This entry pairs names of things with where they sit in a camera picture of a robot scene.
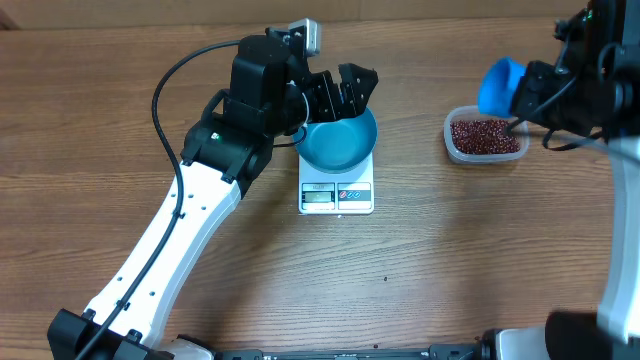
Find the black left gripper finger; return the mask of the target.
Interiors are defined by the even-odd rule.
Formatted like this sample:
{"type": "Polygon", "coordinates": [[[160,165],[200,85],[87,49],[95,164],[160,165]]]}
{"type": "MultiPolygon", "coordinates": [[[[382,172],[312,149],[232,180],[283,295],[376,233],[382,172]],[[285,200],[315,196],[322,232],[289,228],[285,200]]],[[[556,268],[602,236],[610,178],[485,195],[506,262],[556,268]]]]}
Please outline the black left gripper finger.
{"type": "Polygon", "coordinates": [[[364,84],[358,82],[343,82],[340,84],[340,91],[342,96],[342,117],[355,118],[362,115],[368,101],[364,84]]]}
{"type": "Polygon", "coordinates": [[[365,108],[378,84],[377,72],[353,63],[340,64],[338,70],[343,102],[353,108],[365,108]]]}

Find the blue plastic scoop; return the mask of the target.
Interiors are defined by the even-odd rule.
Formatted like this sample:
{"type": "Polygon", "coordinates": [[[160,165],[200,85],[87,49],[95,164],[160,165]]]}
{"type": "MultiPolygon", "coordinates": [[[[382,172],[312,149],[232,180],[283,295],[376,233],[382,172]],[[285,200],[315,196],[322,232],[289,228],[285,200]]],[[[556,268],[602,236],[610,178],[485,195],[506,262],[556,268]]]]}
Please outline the blue plastic scoop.
{"type": "Polygon", "coordinates": [[[498,60],[485,75],[480,86],[477,106],[484,115],[511,117],[511,104],[526,67],[510,57],[498,60]]]}

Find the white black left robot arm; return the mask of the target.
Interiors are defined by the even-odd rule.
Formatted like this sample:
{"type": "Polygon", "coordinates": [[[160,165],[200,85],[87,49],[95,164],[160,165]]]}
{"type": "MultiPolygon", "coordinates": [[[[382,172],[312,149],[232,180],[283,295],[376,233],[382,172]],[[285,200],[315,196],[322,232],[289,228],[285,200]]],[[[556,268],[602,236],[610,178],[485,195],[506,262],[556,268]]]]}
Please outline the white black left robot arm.
{"type": "Polygon", "coordinates": [[[61,310],[47,338],[52,355],[70,359],[211,359],[201,341],[164,330],[203,250],[269,164],[280,136],[309,123],[363,114],[378,75],[352,63],[314,73],[317,51],[302,28],[270,29],[236,42],[231,80],[204,107],[180,153],[175,177],[137,245],[81,314],[61,310]]]}

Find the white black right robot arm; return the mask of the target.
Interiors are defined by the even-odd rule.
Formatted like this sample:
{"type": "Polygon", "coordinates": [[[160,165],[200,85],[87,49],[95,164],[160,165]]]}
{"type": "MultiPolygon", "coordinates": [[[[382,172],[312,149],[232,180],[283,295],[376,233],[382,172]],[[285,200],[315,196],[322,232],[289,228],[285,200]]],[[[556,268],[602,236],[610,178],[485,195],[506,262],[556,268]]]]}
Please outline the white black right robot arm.
{"type": "Polygon", "coordinates": [[[556,310],[541,327],[486,334],[482,359],[636,359],[639,356],[639,4],[591,0],[554,36],[553,64],[497,61],[483,79],[478,109],[564,131],[560,150],[593,147],[610,159],[614,187],[611,260],[594,313],[556,310]]]}

